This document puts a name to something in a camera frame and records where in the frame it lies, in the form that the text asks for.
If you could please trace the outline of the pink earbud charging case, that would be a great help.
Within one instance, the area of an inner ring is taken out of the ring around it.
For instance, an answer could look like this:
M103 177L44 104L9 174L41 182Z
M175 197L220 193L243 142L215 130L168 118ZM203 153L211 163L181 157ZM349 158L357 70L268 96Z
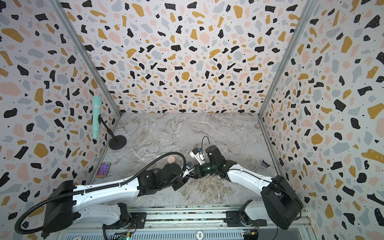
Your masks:
M168 162L169 164L175 163L175 162L176 162L176 158L173 157L173 156L170 156L170 157L168 157L167 162Z

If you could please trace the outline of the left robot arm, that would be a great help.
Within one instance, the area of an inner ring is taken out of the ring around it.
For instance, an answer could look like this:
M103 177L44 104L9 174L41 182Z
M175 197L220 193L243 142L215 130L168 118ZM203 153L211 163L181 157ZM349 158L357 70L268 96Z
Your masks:
M126 227L142 228L145 214L130 213L124 203L107 208L102 204L122 198L153 195L169 187L178 190L187 182L193 169L191 164L181 168L172 163L162 169L143 170L128 179L104 184L74 186L73 182L66 181L50 196L42 236L46 238L74 223L101 224L104 231Z

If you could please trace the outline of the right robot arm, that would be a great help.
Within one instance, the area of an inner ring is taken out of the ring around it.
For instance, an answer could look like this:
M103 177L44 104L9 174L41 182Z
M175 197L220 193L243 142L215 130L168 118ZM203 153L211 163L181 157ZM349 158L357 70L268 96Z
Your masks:
M190 152L191 157L199 163L194 166L188 163L183 178L201 179L208 175L215 175L246 187L263 200L265 210L253 204L252 200L248 200L239 209L239 218L234 224L251 226L262 217L262 214L265 214L277 227L287 230L295 220L301 217L304 205L283 176L277 175L272 178L247 170L237 162L226 160L215 145L206 148L206 154L208 162L205 161L200 149L195 148Z

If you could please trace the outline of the black microphone stand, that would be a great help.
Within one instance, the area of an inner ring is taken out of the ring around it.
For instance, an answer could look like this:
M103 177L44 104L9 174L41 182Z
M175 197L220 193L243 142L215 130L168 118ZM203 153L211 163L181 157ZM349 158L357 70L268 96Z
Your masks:
M110 135L111 140L109 141L109 148L112 150L122 149L127 144L127 139L123 135L115 136L113 131L107 126L106 122L103 120L102 116L98 117L99 123L101 123L107 130L107 133Z

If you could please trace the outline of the small dark wrapper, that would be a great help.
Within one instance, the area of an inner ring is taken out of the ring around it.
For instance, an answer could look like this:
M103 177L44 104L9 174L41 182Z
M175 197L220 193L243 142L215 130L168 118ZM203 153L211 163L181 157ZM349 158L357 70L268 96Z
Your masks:
M267 169L268 167L270 167L270 165L268 163L266 163L264 160L262 161L262 169L265 170Z

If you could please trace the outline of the colourful card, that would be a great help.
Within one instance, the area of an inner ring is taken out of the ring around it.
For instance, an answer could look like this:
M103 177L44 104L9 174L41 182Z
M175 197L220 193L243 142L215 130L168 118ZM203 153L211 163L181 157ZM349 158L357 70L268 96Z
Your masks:
M101 163L99 168L98 168L96 177L97 178L104 178L104 177L106 177L108 175L110 167L111 167L111 163L108 163L108 162Z

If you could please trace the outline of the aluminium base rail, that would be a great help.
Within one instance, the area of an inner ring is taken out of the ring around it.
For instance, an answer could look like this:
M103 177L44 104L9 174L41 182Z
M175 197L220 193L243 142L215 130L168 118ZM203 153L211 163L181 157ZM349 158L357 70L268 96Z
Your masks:
M81 211L81 218L50 240L315 240L305 211L287 230L277 227L261 202L248 206L256 221L242 223L240 206L128 208L129 221L121 229L102 229L119 220L120 207L99 205Z

